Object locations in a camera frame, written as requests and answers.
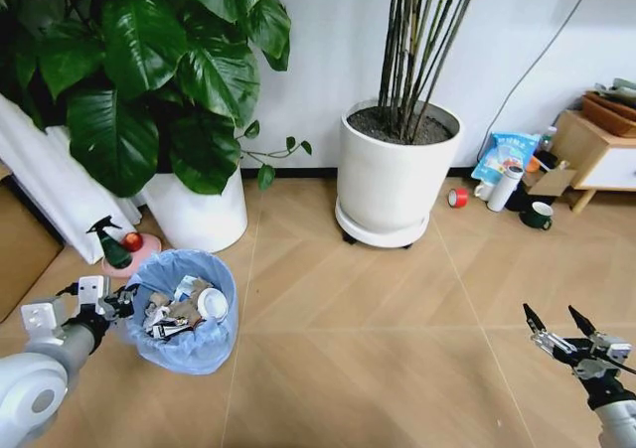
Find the white plant pot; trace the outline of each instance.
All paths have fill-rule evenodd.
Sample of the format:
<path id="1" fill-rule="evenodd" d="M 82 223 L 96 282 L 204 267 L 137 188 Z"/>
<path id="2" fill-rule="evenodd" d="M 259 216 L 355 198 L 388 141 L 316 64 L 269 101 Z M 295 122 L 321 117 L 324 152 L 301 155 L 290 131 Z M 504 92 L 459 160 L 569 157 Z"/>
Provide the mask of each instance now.
<path id="1" fill-rule="evenodd" d="M 141 192 L 172 246 L 217 252 L 247 228 L 240 169 L 220 195 L 199 195 L 172 174 L 155 175 Z"/>
<path id="2" fill-rule="evenodd" d="M 453 137 L 432 145 L 397 145 L 355 130 L 347 118 L 377 105 L 367 100 L 342 116 L 338 202 L 340 227 L 358 241 L 402 247 L 418 240 L 428 226 L 439 189 L 453 161 L 462 123 L 450 111 L 430 104 L 427 114 Z"/>

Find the spray bottle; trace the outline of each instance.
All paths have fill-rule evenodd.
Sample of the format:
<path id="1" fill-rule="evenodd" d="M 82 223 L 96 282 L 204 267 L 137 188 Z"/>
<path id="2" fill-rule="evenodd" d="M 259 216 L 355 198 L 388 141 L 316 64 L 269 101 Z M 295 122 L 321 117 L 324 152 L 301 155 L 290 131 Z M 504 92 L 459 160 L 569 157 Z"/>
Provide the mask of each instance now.
<path id="1" fill-rule="evenodd" d="M 132 262 L 132 255 L 125 247 L 115 241 L 105 231 L 105 228 L 107 227 L 116 227 L 118 229 L 121 229 L 121 227 L 113 223 L 111 219 L 111 216 L 102 218 L 97 223 L 95 223 L 86 233 L 96 232 L 97 237 L 99 238 L 99 243 L 101 244 L 101 248 L 103 249 L 103 257 L 106 258 L 108 264 L 110 264 L 115 269 L 123 269 L 124 267 L 128 267 Z"/>

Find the pot caster wheel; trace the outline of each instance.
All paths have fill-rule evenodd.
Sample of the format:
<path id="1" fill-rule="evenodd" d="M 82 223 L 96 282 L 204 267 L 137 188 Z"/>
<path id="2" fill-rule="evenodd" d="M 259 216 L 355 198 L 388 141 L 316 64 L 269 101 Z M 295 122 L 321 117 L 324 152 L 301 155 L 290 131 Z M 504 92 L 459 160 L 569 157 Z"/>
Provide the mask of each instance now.
<path id="1" fill-rule="evenodd" d="M 358 242 L 357 239 L 348 234 L 346 231 L 342 231 L 342 240 L 352 245 Z"/>

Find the cardboard box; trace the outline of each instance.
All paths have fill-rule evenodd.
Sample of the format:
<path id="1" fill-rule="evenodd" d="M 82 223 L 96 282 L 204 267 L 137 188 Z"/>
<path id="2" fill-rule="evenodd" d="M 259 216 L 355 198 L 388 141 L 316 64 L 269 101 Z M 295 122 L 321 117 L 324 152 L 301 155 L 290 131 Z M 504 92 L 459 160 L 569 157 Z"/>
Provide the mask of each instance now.
<path id="1" fill-rule="evenodd" d="M 0 164 L 0 322 L 62 249 L 16 197 L 9 175 Z"/>
<path id="2" fill-rule="evenodd" d="M 576 170 L 555 168 L 549 172 L 541 170 L 525 173 L 522 182 L 528 195 L 560 197 L 576 175 Z"/>

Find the trash can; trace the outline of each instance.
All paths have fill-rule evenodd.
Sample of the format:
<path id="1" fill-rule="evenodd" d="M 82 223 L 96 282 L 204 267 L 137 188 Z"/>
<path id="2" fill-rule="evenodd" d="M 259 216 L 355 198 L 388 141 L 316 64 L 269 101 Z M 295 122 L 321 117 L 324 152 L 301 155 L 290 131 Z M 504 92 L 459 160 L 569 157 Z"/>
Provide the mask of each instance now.
<path id="1" fill-rule="evenodd" d="M 167 341 L 146 334 L 144 310 L 153 291 L 170 300 L 186 275 L 211 282 L 228 300 L 228 316 L 217 323 L 204 321 L 194 331 L 184 332 Z M 204 375 L 215 372 L 225 362 L 237 338 L 239 303 L 237 287 L 228 267 L 217 257 L 199 250 L 170 249 L 144 261 L 128 281 L 139 284 L 133 299 L 134 315 L 126 320 L 127 342 L 137 347 L 139 355 L 153 364 L 175 373 Z"/>

